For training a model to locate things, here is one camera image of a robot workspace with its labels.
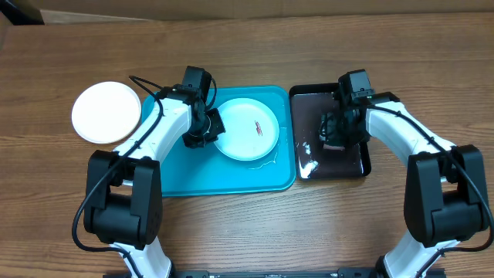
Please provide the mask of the light blue plate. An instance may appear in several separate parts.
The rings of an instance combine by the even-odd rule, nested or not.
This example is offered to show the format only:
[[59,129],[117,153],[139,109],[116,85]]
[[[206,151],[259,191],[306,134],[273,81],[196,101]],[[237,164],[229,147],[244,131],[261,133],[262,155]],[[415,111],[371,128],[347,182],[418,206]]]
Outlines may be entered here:
[[264,103],[250,98],[235,98],[219,106],[225,132],[215,146],[237,161],[254,161],[273,150],[279,139],[279,122]]

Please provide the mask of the green and orange sponge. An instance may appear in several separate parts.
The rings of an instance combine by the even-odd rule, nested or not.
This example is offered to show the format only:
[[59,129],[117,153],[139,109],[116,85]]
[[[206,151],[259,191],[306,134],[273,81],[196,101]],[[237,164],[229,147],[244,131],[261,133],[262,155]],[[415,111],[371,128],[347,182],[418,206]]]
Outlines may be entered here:
[[345,151],[344,146],[324,144],[323,149],[332,151]]

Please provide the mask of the white plate with red stain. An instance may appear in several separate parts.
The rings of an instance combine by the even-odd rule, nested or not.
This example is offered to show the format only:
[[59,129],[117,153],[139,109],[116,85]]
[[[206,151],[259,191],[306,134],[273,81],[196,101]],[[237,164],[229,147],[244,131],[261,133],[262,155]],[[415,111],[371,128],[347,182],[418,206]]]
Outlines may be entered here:
[[73,104],[71,120],[81,138],[111,144],[129,135],[140,121],[141,102],[129,86],[114,81],[85,89]]

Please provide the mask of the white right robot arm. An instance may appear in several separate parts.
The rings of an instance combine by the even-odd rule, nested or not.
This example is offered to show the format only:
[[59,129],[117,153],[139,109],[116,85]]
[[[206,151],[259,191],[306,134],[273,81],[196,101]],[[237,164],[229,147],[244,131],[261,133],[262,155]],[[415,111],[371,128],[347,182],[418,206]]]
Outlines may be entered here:
[[377,277],[424,277],[446,253],[477,253],[461,247],[477,232],[493,230],[480,150],[456,146],[426,128],[392,93],[338,90],[337,109],[322,116],[320,138],[328,148],[346,149],[370,137],[383,142],[406,166],[404,220],[407,231],[376,265]]

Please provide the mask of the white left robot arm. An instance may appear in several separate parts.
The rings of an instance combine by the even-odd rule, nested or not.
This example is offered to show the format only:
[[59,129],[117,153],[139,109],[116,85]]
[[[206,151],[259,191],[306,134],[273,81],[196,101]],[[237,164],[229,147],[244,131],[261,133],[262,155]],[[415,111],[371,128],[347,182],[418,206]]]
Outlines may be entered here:
[[89,159],[86,197],[73,220],[82,223],[101,247],[75,244],[88,252],[119,253],[130,277],[168,277],[172,262],[157,236],[163,202],[161,163],[175,143],[204,147],[224,132],[210,85],[182,83],[153,94],[154,107],[137,131],[114,151],[95,151]]

